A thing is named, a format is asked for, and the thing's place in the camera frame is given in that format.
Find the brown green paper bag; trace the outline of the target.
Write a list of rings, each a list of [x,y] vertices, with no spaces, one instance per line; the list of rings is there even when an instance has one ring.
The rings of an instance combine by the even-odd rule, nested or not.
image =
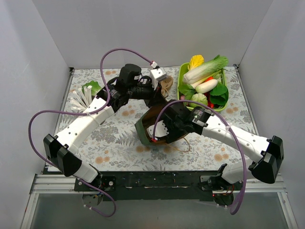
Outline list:
[[[188,148],[186,150],[179,149],[176,146],[172,146],[170,143],[166,142],[166,139],[164,137],[161,137],[160,141],[152,140],[152,131],[153,126],[155,123],[155,120],[162,110],[162,108],[165,106],[165,104],[158,104],[156,106],[151,107],[135,124],[135,128],[138,134],[138,137],[141,141],[141,143],[144,146],[167,146],[173,150],[182,152],[182,153],[188,153],[191,150],[189,142],[185,139],[186,135],[183,135],[178,138],[178,140],[183,139],[186,143]]]

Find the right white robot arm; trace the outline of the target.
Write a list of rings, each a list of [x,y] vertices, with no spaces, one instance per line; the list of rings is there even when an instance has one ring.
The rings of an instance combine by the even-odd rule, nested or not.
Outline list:
[[[223,164],[216,175],[201,182],[205,189],[228,189],[238,181],[256,178],[273,184],[284,159],[283,141],[278,136],[266,138],[251,134],[228,124],[223,117],[210,108],[195,107],[189,111],[178,100],[170,101],[159,115],[167,128],[170,142],[188,134],[196,133],[218,140],[242,151],[242,161],[233,165]]]

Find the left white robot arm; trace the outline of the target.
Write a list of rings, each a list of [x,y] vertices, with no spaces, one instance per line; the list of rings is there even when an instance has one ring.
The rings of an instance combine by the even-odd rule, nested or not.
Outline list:
[[[56,136],[47,135],[43,140],[47,159],[65,176],[84,180],[89,190],[98,190],[102,182],[98,170],[75,155],[83,141],[130,99],[144,100],[148,107],[165,101],[160,82],[167,77],[166,71],[155,67],[148,76],[142,76],[141,71],[135,64],[126,64],[119,76],[96,94],[84,116],[77,117]]]

